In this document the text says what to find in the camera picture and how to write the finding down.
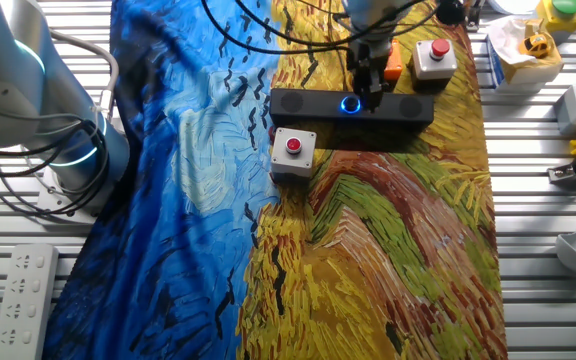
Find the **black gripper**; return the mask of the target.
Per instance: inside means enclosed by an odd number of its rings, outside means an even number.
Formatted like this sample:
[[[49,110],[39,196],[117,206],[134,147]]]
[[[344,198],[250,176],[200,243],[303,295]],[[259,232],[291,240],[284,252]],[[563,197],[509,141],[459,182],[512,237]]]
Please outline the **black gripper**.
[[[368,53],[360,57],[356,52],[349,51],[346,55],[346,68],[353,73],[353,91],[369,111],[375,111],[381,104],[383,88],[380,78],[384,76],[387,66],[387,53]],[[368,74],[365,81],[360,71]]]

